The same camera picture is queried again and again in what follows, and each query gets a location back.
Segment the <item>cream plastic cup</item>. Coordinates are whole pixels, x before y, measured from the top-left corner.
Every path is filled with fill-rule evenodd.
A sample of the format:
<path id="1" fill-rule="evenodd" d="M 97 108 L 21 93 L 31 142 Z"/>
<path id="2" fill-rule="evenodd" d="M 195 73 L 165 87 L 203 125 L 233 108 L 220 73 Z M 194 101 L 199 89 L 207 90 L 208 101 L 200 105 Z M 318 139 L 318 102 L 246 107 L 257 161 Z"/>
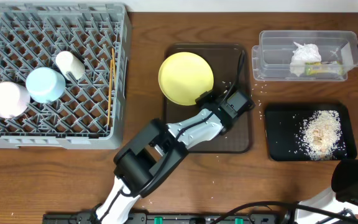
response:
<path id="1" fill-rule="evenodd" d="M 72 74 L 76 80 L 79 80 L 86 71 L 84 64 L 69 51 L 58 53 L 55 58 L 55 63 L 67 80 L 69 79 L 69 73 Z"/>

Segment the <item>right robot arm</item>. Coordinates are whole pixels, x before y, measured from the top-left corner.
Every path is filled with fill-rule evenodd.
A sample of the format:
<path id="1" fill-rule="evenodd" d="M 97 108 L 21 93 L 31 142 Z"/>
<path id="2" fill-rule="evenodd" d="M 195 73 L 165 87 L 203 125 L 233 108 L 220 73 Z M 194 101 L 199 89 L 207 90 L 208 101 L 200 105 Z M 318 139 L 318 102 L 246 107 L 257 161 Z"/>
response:
<path id="1" fill-rule="evenodd" d="M 358 159 L 341 161 L 334 170 L 331 187 L 299 205 L 318 208 L 348 218 L 358 215 Z M 338 218 L 296 209 L 288 223 L 349 223 Z"/>

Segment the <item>green snack wrapper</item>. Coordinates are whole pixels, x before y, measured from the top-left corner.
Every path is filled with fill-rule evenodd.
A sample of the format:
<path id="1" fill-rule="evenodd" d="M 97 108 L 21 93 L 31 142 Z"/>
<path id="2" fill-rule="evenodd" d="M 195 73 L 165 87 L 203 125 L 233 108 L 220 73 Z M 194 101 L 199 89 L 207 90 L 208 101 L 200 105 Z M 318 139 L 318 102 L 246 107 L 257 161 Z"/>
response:
<path id="1" fill-rule="evenodd" d="M 305 67 L 306 75 L 317 75 L 322 73 L 333 73 L 343 75 L 344 69 L 342 63 L 338 61 L 332 62 L 313 62 L 307 63 Z"/>

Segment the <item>white tissue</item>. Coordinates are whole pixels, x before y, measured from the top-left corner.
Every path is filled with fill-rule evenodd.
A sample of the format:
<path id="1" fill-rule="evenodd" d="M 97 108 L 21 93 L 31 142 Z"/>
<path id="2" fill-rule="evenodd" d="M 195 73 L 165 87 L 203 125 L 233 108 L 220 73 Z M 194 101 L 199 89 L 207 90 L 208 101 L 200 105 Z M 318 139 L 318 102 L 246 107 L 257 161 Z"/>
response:
<path id="1" fill-rule="evenodd" d="M 318 46 L 315 44 L 299 44 L 294 42 L 297 49 L 293 51 L 290 63 L 292 74 L 300 77 L 305 72 L 305 65 L 308 63 L 321 62 Z"/>

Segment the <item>yellow plate with crumbs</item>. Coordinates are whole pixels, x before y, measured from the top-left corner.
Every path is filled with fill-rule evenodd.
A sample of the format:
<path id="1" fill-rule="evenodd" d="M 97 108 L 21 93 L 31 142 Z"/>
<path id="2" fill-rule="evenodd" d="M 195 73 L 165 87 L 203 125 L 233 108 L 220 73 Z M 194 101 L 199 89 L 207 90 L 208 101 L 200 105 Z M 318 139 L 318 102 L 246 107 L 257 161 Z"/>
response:
<path id="1" fill-rule="evenodd" d="M 182 106 L 192 106 L 213 89 L 214 75 L 209 63 L 191 52 L 167 57 L 158 71 L 158 84 L 165 97 Z"/>

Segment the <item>dark brown serving tray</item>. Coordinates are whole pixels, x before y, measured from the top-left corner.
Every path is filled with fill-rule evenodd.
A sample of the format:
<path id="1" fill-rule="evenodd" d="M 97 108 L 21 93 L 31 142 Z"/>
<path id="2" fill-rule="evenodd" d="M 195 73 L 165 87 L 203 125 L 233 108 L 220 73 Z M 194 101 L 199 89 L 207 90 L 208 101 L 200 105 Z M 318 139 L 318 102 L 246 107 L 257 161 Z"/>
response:
<path id="1" fill-rule="evenodd" d="M 165 52 L 165 58 L 179 53 L 191 52 L 203 57 L 211 67 L 214 75 L 213 90 L 223 93 L 236 79 L 237 64 L 244 48 L 239 44 L 173 44 Z M 188 119 L 200 109 L 196 106 L 181 106 L 167 98 L 163 102 L 163 120 L 166 123 L 177 123 Z M 190 149 L 194 153 L 244 153 L 253 141 L 252 113 L 245 112 L 224 135 L 211 141 L 202 142 Z"/>

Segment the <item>light blue bowl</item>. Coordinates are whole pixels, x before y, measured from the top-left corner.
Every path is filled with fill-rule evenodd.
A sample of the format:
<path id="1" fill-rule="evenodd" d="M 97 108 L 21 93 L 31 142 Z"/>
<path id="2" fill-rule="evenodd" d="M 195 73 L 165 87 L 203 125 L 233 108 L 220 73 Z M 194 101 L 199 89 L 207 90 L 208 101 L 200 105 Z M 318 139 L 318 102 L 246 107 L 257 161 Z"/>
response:
<path id="1" fill-rule="evenodd" d="M 64 76 L 48 67 L 31 71 L 25 81 L 31 98 L 38 103 L 51 103 L 63 95 L 66 82 Z"/>

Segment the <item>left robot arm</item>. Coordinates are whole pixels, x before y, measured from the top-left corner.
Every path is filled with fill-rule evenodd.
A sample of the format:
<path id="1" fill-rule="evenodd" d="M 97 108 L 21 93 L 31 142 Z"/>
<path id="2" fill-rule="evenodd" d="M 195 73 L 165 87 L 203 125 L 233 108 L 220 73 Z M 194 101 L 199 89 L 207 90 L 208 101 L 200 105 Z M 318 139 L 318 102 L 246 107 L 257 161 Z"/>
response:
<path id="1" fill-rule="evenodd" d="M 165 124 L 153 119 L 116 154 L 114 185 L 96 209 L 93 223 L 125 223 L 136 201 L 161 185 L 190 148 L 230 130 L 252 105 L 239 90 L 219 98 L 206 92 L 199 103 L 202 110 L 184 121 Z"/>

